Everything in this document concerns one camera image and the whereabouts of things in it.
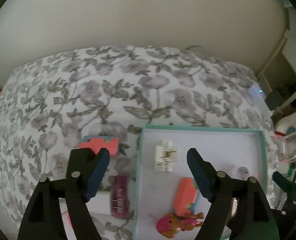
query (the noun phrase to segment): floral tablecloth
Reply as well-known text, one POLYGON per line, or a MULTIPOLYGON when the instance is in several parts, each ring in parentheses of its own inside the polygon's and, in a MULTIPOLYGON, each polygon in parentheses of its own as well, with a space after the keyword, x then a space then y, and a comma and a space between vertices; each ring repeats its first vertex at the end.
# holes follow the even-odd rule
MULTIPOLYGON (((0 204, 20 225, 41 176, 65 177, 70 150, 85 135, 116 136, 102 182, 135 179, 136 151, 145 124, 260 129, 267 141, 267 198, 277 157, 273 124, 247 89, 246 66, 166 47, 103 46, 55 54, 17 68, 0 94, 0 204)), ((103 237, 129 240, 127 222, 96 220, 103 237)))

